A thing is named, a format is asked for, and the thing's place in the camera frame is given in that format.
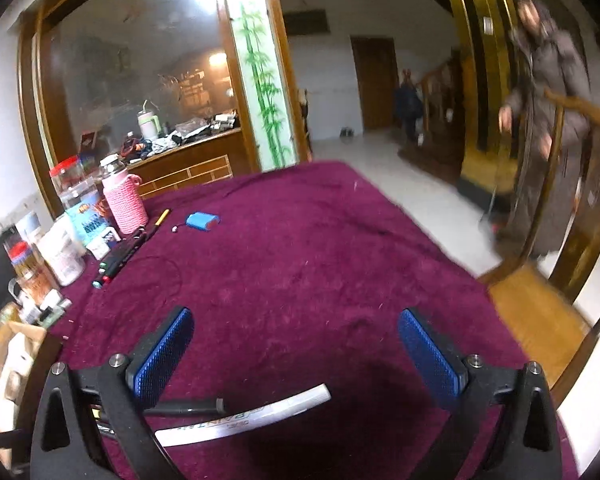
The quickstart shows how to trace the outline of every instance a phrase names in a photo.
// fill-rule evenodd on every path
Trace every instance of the purple tablecloth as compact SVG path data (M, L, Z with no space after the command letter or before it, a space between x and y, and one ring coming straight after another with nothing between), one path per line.
M178 190L147 208L154 220L172 213L110 285L91 287L91 261L65 289L74 306L54 328L68 337L62 359L80 368L128 352L181 304L196 331L163 399L219 396L237 413L320 383L332 395L268 428L169 448L190 479L407 478L446 419L398 339L407 306L463 352L495 365L526 361L485 288L344 164ZM186 227L195 211L220 215L220 225ZM475 470L487 436L461 478ZM132 478L117 445L108 449ZM562 454L564 478L575 479L564 436Z

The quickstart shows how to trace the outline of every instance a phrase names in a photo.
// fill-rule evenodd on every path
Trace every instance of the white mug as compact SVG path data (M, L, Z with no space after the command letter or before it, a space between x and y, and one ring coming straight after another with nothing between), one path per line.
M153 112L145 112L138 115L138 125L144 139L153 140L158 138L158 134L160 133L160 119Z

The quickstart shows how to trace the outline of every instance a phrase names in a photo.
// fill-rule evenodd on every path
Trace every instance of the metal bolt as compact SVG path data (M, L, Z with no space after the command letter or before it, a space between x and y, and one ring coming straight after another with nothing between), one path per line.
M478 354L471 354L466 363L473 368L482 368L482 358Z
M542 373L542 367L540 366L540 363L536 361L529 361L526 364L526 367L533 375L540 375Z
M60 375L62 372L64 372L64 363L54 363L51 366L51 373L53 375Z
M113 366L114 368L118 368L123 362L125 362L124 354L113 354L109 358L109 365Z

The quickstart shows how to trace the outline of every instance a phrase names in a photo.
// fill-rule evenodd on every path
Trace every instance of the blue grip pad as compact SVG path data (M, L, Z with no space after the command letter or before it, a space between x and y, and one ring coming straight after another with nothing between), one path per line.
M157 404L193 337L193 330L191 311L176 307L158 330L134 349L126 369L126 382L138 407L145 410Z
M458 351L414 309L402 311L398 318L398 332L437 404L444 410L452 410L468 379Z

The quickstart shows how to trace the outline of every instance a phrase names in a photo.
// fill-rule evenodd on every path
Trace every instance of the person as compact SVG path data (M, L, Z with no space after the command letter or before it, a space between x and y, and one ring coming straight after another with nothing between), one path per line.
M552 146L555 107L544 97L544 88L558 94L590 100L589 79L568 32L560 30L548 8L539 0L518 0L522 28L512 40L526 60L520 83L505 99L498 120L501 131L526 115L524 155L518 166L512 212L498 239L524 241L540 197ZM562 130L560 159L552 192L542 215L532 257L539 258L562 247L571 219L573 198L580 177L583 140L589 123L581 114L567 111Z
M402 70L402 83L395 93L395 115L411 142L418 141L416 121L422 117L422 101L411 81L411 70Z

